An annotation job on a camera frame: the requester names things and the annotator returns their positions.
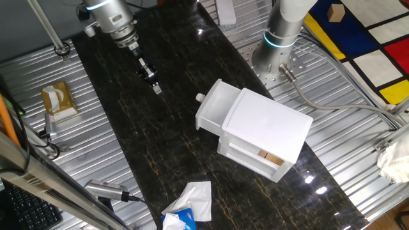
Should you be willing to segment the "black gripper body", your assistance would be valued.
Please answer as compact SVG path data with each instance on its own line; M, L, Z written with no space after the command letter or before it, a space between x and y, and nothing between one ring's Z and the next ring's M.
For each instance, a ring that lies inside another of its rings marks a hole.
M148 68L148 65L145 63L142 52L139 51L138 49L134 49L132 52L134 56L137 58L141 73L144 76L150 76L151 70Z

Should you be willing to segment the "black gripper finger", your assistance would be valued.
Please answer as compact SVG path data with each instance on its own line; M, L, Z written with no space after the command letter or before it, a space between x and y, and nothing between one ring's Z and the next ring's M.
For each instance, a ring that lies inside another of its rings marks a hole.
M156 85L157 85L157 78L155 75L153 75L152 77L149 76L148 73L143 72L143 71L138 71L138 75L140 76L140 78L142 80L145 81L145 83L147 83L150 88L156 92Z
M152 90L157 94L161 94L162 89L158 83L158 78L157 78L157 71L153 67L153 65L148 65L147 67L147 73L148 73L148 81L150 83L150 86Z

